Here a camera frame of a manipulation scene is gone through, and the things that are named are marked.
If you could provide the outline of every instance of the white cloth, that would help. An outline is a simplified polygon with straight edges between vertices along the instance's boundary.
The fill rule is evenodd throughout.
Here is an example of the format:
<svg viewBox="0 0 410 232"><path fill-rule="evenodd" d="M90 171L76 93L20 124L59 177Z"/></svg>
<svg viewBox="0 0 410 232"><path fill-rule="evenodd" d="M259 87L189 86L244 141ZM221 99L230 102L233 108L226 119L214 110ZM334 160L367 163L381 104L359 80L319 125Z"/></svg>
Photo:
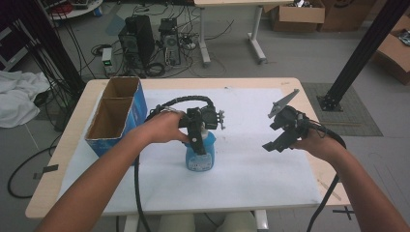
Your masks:
<svg viewBox="0 0 410 232"><path fill-rule="evenodd" d="M33 101L48 88L42 72L0 71L0 127L13 128L36 117L40 110Z"/></svg>

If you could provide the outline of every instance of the blue cardboard box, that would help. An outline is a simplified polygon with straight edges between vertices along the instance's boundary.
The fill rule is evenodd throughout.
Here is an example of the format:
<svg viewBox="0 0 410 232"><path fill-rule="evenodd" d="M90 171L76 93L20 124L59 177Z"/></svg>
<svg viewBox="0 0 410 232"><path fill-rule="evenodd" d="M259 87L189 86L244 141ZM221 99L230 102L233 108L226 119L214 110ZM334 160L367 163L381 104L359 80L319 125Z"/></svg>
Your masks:
<svg viewBox="0 0 410 232"><path fill-rule="evenodd" d="M113 77L85 134L97 156L102 156L130 130L144 123L147 104L139 78Z"/></svg>

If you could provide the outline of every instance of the forearm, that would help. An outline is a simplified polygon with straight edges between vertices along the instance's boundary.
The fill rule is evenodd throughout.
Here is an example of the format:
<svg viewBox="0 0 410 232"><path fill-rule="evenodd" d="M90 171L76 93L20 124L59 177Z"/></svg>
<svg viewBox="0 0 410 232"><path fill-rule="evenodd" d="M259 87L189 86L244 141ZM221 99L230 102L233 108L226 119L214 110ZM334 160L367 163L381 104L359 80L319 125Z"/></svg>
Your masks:
<svg viewBox="0 0 410 232"><path fill-rule="evenodd" d="M140 129L130 131L74 182L37 231L90 231L132 162L148 143Z"/></svg>
<svg viewBox="0 0 410 232"><path fill-rule="evenodd" d="M339 176L362 231L410 231L408 225L359 162L346 150L330 164Z"/></svg>

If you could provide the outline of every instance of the bottle label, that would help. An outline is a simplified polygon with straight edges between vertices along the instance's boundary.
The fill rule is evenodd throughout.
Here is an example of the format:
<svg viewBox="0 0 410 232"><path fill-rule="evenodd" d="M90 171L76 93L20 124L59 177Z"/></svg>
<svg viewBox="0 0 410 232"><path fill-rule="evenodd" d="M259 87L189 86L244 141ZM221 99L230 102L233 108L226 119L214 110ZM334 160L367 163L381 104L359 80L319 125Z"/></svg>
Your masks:
<svg viewBox="0 0 410 232"><path fill-rule="evenodd" d="M206 155L196 155L191 157L188 161L188 169L192 171L207 171L212 168L212 157L211 154Z"/></svg>

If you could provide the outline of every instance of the white paper sheet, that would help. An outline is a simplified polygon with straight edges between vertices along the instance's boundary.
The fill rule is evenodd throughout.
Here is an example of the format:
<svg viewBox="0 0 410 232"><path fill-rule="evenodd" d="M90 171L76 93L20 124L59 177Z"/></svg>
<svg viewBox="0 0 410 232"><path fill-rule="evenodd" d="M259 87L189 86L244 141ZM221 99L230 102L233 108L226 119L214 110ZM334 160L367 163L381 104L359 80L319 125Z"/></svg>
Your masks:
<svg viewBox="0 0 410 232"><path fill-rule="evenodd" d="M303 151L267 152L262 145L274 141L281 130L269 126L273 102L280 89L144 90L149 109L176 97L207 96L217 110L225 111L225 130L211 130L215 143L215 166L192 172L185 165L181 142L148 146L140 157L140 191L146 213L216 212L288 208L316 205L321 196ZM204 106L206 102L181 102L175 106ZM85 134L92 116L84 129ZM97 155L80 139L68 166L60 195L95 160ZM133 167L129 169L105 214L135 213Z"/></svg>

